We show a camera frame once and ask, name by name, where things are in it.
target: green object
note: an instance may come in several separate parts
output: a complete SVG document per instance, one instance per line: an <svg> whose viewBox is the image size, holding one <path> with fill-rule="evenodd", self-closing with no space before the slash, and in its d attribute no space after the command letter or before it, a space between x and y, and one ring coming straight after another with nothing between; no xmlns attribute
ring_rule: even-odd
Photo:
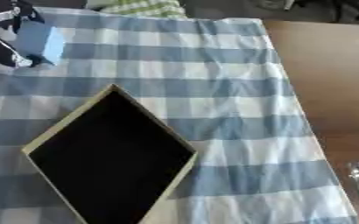
<svg viewBox="0 0 359 224"><path fill-rule="evenodd" d="M186 18L176 0L112 0L101 12L155 18Z"/></svg>

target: table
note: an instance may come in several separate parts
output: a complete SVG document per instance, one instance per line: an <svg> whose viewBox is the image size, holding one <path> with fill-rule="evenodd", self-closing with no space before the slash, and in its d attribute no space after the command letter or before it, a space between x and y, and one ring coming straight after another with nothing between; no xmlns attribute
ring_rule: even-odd
<svg viewBox="0 0 359 224"><path fill-rule="evenodd" d="M110 82L201 155L147 223L355 223L261 20L41 10L67 46L0 71L0 224L73 223L19 150Z"/></svg>
<svg viewBox="0 0 359 224"><path fill-rule="evenodd" d="M347 163L359 161L359 25L265 21L327 159L359 213Z"/></svg>

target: robotic hand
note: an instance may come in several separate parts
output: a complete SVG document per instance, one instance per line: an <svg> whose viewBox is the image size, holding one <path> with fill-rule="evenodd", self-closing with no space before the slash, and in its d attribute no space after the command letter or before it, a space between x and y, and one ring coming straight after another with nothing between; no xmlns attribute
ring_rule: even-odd
<svg viewBox="0 0 359 224"><path fill-rule="evenodd" d="M0 0L0 27L7 29L12 25L13 31L17 34L25 18L39 23L45 22L32 5L23 0ZM0 39L0 64L8 67L35 67L40 62L40 57L23 57L14 47Z"/></svg>

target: cardboard box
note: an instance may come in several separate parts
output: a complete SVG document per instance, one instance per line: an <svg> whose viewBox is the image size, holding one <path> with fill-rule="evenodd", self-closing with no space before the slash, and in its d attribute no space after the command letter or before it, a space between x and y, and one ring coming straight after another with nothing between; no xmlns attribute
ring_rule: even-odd
<svg viewBox="0 0 359 224"><path fill-rule="evenodd" d="M191 169L196 152L110 85L23 148L87 224L145 219Z"/></svg>

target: tablecloth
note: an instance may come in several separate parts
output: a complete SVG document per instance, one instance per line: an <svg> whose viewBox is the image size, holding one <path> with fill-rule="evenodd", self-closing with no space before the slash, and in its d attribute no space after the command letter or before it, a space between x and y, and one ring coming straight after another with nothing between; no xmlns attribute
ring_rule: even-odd
<svg viewBox="0 0 359 224"><path fill-rule="evenodd" d="M145 223L355 223L260 20L39 10L67 44L0 67L0 224L78 223L20 149L111 82L201 154Z"/></svg>

